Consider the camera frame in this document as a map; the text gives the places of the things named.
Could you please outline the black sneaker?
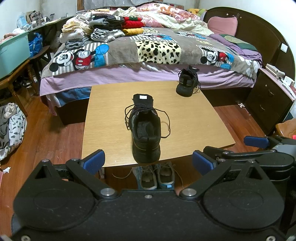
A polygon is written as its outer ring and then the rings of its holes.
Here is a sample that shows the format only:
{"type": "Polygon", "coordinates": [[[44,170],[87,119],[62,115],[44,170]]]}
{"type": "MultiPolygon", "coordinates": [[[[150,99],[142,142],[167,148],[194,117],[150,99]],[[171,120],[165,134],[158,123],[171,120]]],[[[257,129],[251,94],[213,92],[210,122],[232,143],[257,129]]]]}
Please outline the black sneaker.
{"type": "Polygon", "coordinates": [[[183,68],[179,73],[179,83],[176,87],[178,95],[183,97],[191,97],[197,93],[201,88],[201,84],[198,79],[199,69],[189,65],[187,68],[183,68]]]}
{"type": "Polygon", "coordinates": [[[133,105],[125,109],[125,124],[132,132],[132,155],[137,163],[159,160],[161,120],[148,94],[134,94],[133,105]]]}

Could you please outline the black speckled shoelace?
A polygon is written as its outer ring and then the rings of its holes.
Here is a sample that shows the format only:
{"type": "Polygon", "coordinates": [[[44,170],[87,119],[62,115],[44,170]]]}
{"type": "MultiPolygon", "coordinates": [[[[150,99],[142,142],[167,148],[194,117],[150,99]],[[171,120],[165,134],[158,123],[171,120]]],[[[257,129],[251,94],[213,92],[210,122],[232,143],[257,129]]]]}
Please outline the black speckled shoelace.
{"type": "Polygon", "coordinates": [[[146,104],[131,104],[125,108],[125,126],[126,126],[127,130],[130,130],[130,126],[131,126],[131,124],[130,124],[131,117],[130,116],[135,111],[138,111],[139,113],[147,112],[147,111],[154,111],[157,115],[159,112],[164,113],[167,120],[168,120],[168,122],[165,122],[165,124],[168,127],[168,133],[165,136],[161,136],[161,138],[168,138],[171,135],[171,120],[170,120],[170,117],[167,114],[167,112],[164,110],[154,108],[153,106],[146,105],[146,104]]]}

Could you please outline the dark wooden nightstand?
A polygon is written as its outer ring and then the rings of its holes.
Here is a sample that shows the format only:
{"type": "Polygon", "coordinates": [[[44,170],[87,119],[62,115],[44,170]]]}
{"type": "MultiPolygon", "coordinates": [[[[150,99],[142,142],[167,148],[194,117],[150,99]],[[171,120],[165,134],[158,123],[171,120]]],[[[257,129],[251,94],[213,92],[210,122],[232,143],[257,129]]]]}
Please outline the dark wooden nightstand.
{"type": "Polygon", "coordinates": [[[271,135],[275,126],[284,121],[295,97],[287,88],[264,68],[260,68],[254,87],[245,102],[262,131],[271,135]]]}

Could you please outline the grey sneaker under table right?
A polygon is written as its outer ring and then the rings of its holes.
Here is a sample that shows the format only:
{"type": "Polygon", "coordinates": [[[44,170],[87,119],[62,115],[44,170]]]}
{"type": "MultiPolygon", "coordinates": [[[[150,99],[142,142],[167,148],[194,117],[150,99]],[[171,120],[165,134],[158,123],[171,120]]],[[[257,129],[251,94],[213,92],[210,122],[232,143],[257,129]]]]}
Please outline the grey sneaker under table right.
{"type": "Polygon", "coordinates": [[[174,190],[175,170],[171,162],[156,164],[156,176],[159,187],[164,190],[174,190]]]}

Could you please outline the grey sneaker under table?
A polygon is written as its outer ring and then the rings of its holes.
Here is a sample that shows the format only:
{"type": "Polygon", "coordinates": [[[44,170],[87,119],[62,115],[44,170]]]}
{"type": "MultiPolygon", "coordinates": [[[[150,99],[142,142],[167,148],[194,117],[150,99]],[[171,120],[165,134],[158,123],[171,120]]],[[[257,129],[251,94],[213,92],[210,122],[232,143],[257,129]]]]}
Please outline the grey sneaker under table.
{"type": "Polygon", "coordinates": [[[136,166],[132,168],[132,173],[134,174],[138,189],[140,190],[156,190],[158,183],[157,178],[154,173],[153,166],[136,166]]]}
{"type": "Polygon", "coordinates": [[[175,170],[171,162],[156,164],[156,176],[159,187],[164,190],[174,190],[175,170]]]}

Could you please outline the grey sneaker under table left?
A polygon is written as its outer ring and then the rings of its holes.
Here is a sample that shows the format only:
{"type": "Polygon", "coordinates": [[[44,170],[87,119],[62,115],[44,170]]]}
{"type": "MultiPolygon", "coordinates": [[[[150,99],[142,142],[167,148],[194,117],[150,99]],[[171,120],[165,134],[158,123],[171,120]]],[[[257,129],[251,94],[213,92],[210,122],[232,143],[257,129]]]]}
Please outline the grey sneaker under table left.
{"type": "Polygon", "coordinates": [[[158,183],[157,178],[154,173],[153,166],[136,166],[132,168],[132,173],[134,174],[138,189],[140,190],[156,190],[158,183]]]}

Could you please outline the folded purple blanket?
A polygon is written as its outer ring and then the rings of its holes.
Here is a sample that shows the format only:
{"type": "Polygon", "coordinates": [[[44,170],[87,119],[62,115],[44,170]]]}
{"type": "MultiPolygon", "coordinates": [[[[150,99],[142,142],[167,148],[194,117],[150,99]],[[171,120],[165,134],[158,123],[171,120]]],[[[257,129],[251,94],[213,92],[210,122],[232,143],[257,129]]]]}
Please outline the folded purple blanket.
{"type": "Polygon", "coordinates": [[[244,59],[257,61],[260,65],[263,63],[261,54],[248,42],[228,34],[211,34],[210,38],[225,45],[231,52],[235,52],[244,59]]]}

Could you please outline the dark wooden headboard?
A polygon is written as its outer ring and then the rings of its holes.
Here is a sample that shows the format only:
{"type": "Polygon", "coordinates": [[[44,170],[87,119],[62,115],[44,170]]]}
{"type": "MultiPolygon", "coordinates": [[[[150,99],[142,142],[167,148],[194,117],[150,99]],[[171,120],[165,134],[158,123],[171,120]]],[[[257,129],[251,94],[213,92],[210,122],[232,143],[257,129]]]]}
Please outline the dark wooden headboard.
{"type": "Polygon", "coordinates": [[[238,20],[235,37],[256,47],[262,56],[263,66],[271,64],[295,79],[295,59],[290,46],[280,31],[263,18],[241,9],[225,6],[209,9],[204,22],[218,16],[236,17],[238,20]]]}

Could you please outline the cartoon patchwork blanket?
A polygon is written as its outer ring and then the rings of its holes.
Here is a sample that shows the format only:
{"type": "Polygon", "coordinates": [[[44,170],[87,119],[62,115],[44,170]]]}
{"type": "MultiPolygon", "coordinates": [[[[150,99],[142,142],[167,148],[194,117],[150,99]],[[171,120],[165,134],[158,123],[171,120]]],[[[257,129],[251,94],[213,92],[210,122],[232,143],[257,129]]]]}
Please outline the cartoon patchwork blanket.
{"type": "Polygon", "coordinates": [[[108,43],[90,41],[70,50],[65,45],[43,69],[42,77],[112,65],[148,63],[158,65],[206,65],[255,78],[262,57],[243,44],[222,42],[195,32],[144,27],[143,33],[123,36],[108,43]]]}

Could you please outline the wooden side table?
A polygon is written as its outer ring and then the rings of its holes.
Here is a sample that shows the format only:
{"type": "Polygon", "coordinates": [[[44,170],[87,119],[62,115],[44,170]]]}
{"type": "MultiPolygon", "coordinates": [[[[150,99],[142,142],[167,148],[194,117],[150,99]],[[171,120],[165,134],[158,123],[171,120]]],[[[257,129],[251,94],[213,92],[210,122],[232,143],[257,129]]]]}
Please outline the wooden side table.
{"type": "Polygon", "coordinates": [[[40,90],[40,82],[41,82],[41,73],[43,71],[42,60],[49,63],[51,61],[51,51],[50,46],[44,46],[41,51],[33,57],[30,57],[28,60],[24,61],[21,65],[19,65],[16,70],[13,71],[12,74],[8,75],[1,79],[1,90],[8,89],[12,95],[13,100],[18,105],[20,110],[23,112],[25,116],[28,116],[24,105],[17,92],[15,91],[13,83],[22,75],[26,74],[29,78],[30,86],[33,87],[35,94],[39,95],[40,90]]]}

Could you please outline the pink pillow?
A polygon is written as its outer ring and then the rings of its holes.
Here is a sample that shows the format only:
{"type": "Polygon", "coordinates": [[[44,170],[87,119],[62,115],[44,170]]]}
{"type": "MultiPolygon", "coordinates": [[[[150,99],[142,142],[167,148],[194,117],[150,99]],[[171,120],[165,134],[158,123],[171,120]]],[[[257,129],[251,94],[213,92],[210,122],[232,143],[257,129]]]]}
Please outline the pink pillow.
{"type": "Polygon", "coordinates": [[[208,28],[215,34],[227,34],[235,36],[238,26],[236,17],[222,18],[213,16],[208,20],[208,28]]]}

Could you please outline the teal storage bin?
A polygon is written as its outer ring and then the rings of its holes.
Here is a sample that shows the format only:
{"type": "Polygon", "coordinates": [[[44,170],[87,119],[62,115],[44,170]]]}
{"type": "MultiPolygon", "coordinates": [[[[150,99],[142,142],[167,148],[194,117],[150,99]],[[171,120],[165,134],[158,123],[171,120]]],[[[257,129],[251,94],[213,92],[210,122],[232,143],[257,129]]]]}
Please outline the teal storage bin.
{"type": "Polygon", "coordinates": [[[30,57],[28,32],[18,34],[1,43],[0,78],[10,75],[30,57]]]}

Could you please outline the folded yellow garment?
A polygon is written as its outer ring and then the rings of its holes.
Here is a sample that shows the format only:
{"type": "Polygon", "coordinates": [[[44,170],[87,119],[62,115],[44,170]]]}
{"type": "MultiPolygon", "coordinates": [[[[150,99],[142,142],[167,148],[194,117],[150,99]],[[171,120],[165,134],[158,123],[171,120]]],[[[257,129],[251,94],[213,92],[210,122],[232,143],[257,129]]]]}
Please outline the folded yellow garment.
{"type": "Polygon", "coordinates": [[[123,33],[126,36],[134,36],[134,35],[139,35],[144,32],[143,28],[132,28],[132,29],[122,29],[123,33]]]}

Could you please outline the floral cream quilt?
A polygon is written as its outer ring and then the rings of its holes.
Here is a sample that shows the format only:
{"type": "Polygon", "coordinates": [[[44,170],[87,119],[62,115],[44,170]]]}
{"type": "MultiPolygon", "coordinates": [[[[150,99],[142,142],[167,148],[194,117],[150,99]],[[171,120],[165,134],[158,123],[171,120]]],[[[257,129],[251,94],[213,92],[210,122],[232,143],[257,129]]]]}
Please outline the floral cream quilt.
{"type": "Polygon", "coordinates": [[[118,8],[113,15],[139,17],[147,27],[192,31],[205,36],[214,33],[199,16],[167,4],[147,3],[138,7],[131,6],[127,10],[118,8]]]}

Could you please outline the folded red clothes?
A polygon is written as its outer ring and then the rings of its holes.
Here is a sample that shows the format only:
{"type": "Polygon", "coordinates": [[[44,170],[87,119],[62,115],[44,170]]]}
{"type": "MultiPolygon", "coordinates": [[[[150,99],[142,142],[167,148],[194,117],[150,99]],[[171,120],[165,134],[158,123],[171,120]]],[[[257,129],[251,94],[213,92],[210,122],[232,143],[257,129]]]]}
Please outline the folded red clothes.
{"type": "Polygon", "coordinates": [[[125,16],[124,23],[122,24],[123,29],[142,28],[143,26],[142,19],[136,16],[125,16]]]}

